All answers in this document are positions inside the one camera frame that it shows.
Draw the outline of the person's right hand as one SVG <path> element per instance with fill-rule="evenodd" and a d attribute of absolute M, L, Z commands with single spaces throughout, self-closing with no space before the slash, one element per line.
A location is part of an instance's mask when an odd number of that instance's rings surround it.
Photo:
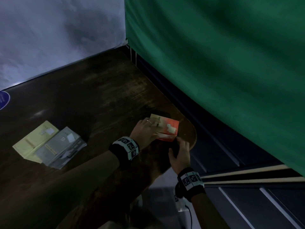
<path fill-rule="evenodd" d="M 185 168 L 191 167 L 190 165 L 190 144 L 189 142 L 186 142 L 180 137 L 176 137 L 178 145 L 179 145 L 179 151 L 177 154 L 177 165 L 171 165 L 173 171 L 178 175 L 181 173 L 182 170 Z"/>

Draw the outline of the person's left hand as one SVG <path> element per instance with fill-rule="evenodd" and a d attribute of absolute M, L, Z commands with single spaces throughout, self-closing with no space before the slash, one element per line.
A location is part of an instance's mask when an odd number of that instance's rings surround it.
<path fill-rule="evenodd" d="M 157 131 L 159 129 L 154 125 L 154 119 L 145 118 L 136 124 L 129 137 L 138 144 L 141 151 L 154 141 L 151 139 L 151 135 Z"/>

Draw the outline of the orange cardboard box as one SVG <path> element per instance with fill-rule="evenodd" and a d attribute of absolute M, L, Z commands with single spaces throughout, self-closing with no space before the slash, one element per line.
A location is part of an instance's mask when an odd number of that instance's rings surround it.
<path fill-rule="evenodd" d="M 150 118 L 154 119 L 154 125 L 159 129 L 156 132 L 156 135 L 158 135 L 157 139 L 173 142 L 178 134 L 179 121 L 155 114 L 151 114 Z"/>

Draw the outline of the person's right forearm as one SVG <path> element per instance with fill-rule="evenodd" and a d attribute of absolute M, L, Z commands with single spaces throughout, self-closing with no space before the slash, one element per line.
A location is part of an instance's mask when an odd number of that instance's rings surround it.
<path fill-rule="evenodd" d="M 205 193 L 191 198 L 201 229 L 230 229 Z"/>

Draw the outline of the person's left forearm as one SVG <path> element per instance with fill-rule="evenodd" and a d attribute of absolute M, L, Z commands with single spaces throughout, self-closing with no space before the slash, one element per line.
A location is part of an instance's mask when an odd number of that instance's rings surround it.
<path fill-rule="evenodd" d="M 56 229 L 119 164 L 117 157 L 107 151 L 47 185 L 17 197 L 0 213 L 0 229 Z"/>

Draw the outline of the black right wrist tracker band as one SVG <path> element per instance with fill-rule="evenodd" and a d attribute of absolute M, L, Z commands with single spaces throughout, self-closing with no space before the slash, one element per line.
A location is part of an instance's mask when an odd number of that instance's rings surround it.
<path fill-rule="evenodd" d="M 183 169 L 177 175 L 177 180 L 178 183 L 175 186 L 175 197 L 177 199 L 185 198 L 191 203 L 194 196 L 206 193 L 199 173 L 191 167 Z"/>

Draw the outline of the black wrist tracker band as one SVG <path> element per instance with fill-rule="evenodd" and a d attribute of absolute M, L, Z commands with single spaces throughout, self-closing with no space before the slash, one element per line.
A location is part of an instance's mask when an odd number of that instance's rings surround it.
<path fill-rule="evenodd" d="M 191 167 L 183 169 L 177 175 L 177 180 L 178 183 L 175 186 L 175 197 L 177 199 L 185 198 L 191 203 L 194 196 L 206 193 L 199 173 Z"/>
<path fill-rule="evenodd" d="M 110 144 L 109 151 L 119 160 L 119 169 L 126 170 L 130 167 L 131 161 L 139 154 L 140 148 L 137 142 L 124 136 Z"/>

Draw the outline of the black left wrist tracker band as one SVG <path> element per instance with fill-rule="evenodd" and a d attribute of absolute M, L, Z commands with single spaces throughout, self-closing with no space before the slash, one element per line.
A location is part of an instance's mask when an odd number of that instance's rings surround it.
<path fill-rule="evenodd" d="M 109 151 L 119 160 L 119 169 L 126 170 L 130 167 L 131 161 L 139 154 L 140 148 L 137 142 L 124 136 L 110 144 Z"/>

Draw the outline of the small white device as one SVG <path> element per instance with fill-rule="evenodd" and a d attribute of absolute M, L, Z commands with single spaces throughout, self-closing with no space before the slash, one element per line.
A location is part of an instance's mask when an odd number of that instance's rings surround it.
<path fill-rule="evenodd" d="M 175 205 L 178 212 L 190 211 L 189 206 L 187 205 L 188 200 L 184 197 L 179 198 L 177 195 L 174 195 Z"/>

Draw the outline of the green curtain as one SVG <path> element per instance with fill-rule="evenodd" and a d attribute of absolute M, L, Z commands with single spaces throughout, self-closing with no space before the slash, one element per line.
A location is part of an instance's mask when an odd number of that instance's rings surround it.
<path fill-rule="evenodd" d="M 305 177 L 305 0 L 124 0 L 129 45 Z"/>

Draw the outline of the grey flat packet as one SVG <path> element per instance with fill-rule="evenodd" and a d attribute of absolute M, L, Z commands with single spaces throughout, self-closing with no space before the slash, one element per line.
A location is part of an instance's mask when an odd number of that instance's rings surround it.
<path fill-rule="evenodd" d="M 35 151 L 46 166 L 62 169 L 87 143 L 69 127 L 65 127 Z"/>

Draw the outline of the yellow flat packet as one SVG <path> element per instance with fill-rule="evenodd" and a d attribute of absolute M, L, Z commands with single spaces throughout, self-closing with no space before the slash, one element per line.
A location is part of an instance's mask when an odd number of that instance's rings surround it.
<path fill-rule="evenodd" d="M 22 158 L 41 164 L 42 160 L 35 152 L 58 132 L 58 128 L 45 121 L 12 147 Z"/>

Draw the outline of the white backdrop sheet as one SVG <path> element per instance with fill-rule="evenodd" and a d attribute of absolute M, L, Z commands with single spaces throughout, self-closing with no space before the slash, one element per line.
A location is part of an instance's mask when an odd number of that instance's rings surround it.
<path fill-rule="evenodd" d="M 0 91 L 125 43 L 124 0 L 0 0 Z"/>

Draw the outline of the blue round sticker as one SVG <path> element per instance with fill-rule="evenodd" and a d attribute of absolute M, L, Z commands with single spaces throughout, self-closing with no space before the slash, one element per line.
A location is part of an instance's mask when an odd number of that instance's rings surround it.
<path fill-rule="evenodd" d="M 5 91 L 0 91 L 0 110 L 5 108 L 10 102 L 10 95 Z"/>

